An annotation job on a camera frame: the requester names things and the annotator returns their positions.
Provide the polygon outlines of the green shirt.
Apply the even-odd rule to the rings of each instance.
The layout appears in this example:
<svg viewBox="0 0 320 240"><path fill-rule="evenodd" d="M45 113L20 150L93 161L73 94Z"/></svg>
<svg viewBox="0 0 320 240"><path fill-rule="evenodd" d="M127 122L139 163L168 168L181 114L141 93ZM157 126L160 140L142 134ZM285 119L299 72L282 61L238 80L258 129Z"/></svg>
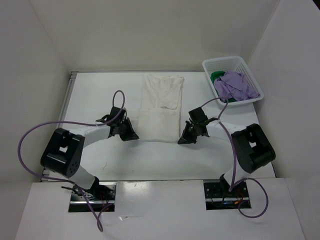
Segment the green shirt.
<svg viewBox="0 0 320 240"><path fill-rule="evenodd" d="M223 77L225 73L226 73L225 71L215 71L215 72L213 72L210 75L211 82L214 83L216 79L218 79L220 77ZM229 98L228 102L229 103L233 103L233 102L236 102L236 100L234 98Z"/></svg>

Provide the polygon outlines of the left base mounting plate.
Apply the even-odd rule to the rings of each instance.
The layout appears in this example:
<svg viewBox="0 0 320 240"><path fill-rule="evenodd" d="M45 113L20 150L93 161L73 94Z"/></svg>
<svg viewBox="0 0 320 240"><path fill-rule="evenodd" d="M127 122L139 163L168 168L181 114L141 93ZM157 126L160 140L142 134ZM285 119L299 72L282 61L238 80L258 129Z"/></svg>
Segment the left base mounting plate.
<svg viewBox="0 0 320 240"><path fill-rule="evenodd" d="M114 212L115 211L115 200L116 200L116 186L115 182L102 184L102 193L97 196L93 196L84 191L88 202L95 213L99 212ZM88 213L90 207L81 195L78 189L72 188L70 195L70 202L68 207L69 213Z"/></svg>

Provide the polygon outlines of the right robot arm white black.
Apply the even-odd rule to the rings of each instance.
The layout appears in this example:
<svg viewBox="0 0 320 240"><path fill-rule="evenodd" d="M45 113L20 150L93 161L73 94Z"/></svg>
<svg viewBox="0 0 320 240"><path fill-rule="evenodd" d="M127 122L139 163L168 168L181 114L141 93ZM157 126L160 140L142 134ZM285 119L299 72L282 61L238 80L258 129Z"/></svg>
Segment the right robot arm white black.
<svg viewBox="0 0 320 240"><path fill-rule="evenodd" d="M243 126L222 123L215 117L200 122L191 119L177 143L195 144L200 136L221 139L231 145L232 168L219 178L219 191L225 197L232 196L237 185L276 158L275 150L257 123Z"/></svg>

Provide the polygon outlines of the aluminium table edge rail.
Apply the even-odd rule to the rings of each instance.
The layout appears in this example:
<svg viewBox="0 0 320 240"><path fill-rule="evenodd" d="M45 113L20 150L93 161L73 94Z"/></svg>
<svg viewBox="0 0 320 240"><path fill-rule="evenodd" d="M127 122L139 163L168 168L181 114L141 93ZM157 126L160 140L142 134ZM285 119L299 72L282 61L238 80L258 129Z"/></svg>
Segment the aluminium table edge rail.
<svg viewBox="0 0 320 240"><path fill-rule="evenodd" d="M58 118L59 121L64 121L65 120L66 112L67 112L67 109L68 109L68 105L69 105L69 102L70 102L70 98L71 98L71 95L72 95L72 91L73 91L73 88L74 88L74 84L75 84L75 80L76 80L77 74L78 74L78 71L72 71L70 73L67 89L66 89L66 92L65 92L65 95L64 95L64 100L63 100L62 107L61 107L60 114L59 114L59 118ZM51 173L51 171L44 167L43 171L42 171L42 176L40 178L40 182L48 182L49 179L46 179L45 177L49 177L50 173Z"/></svg>

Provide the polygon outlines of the white t shirt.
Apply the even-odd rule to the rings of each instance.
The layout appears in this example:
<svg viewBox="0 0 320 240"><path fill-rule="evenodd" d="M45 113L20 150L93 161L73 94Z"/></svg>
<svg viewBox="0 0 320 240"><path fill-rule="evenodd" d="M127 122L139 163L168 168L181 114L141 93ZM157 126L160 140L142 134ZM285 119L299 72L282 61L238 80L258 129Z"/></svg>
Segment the white t shirt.
<svg viewBox="0 0 320 240"><path fill-rule="evenodd" d="M141 141L179 140L184 80L178 75L145 75L136 128Z"/></svg>

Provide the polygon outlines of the purple shirt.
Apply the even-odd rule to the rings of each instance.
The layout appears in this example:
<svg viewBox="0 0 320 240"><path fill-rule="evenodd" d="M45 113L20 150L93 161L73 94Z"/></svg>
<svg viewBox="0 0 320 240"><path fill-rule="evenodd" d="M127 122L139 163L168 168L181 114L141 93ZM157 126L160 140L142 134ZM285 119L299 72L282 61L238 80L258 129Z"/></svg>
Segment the purple shirt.
<svg viewBox="0 0 320 240"><path fill-rule="evenodd" d="M224 76L213 83L220 99L224 102L234 98L236 102L259 98L261 95L248 84L246 75L242 72L228 70Z"/></svg>

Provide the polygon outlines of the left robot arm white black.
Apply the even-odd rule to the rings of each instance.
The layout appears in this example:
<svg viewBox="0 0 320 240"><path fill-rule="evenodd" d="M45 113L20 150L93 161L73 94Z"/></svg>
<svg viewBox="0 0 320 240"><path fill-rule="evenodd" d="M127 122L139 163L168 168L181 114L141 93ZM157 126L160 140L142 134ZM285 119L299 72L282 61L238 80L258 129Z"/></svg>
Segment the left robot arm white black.
<svg viewBox="0 0 320 240"><path fill-rule="evenodd" d="M106 200L110 191L100 184L98 177L81 166L81 159L85 147L116 135L124 142L139 139L128 117L102 126L73 130L57 128L44 150L40 164L67 178L74 184L74 189L79 186L87 199Z"/></svg>

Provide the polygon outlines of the white plastic basket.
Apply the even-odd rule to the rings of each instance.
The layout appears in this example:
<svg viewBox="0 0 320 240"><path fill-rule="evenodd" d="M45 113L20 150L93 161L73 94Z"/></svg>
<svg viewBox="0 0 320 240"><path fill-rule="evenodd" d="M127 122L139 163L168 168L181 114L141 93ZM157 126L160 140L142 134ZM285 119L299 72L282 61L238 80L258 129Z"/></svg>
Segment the white plastic basket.
<svg viewBox="0 0 320 240"><path fill-rule="evenodd" d="M219 94L216 91L214 84L211 80L211 75L212 73L217 71L224 71L224 72L234 71L237 73L243 73L247 78L247 84L259 94L258 97L253 99L231 102L228 104L229 106L245 105L245 104L262 100L264 98L264 93L262 89L260 88L254 75L252 74L251 70L249 69L248 65L246 64L246 62L242 57L225 56L225 57L211 58L211 59L204 60L202 62L202 67L204 69L209 85L213 91L213 94L216 98L219 97Z"/></svg>

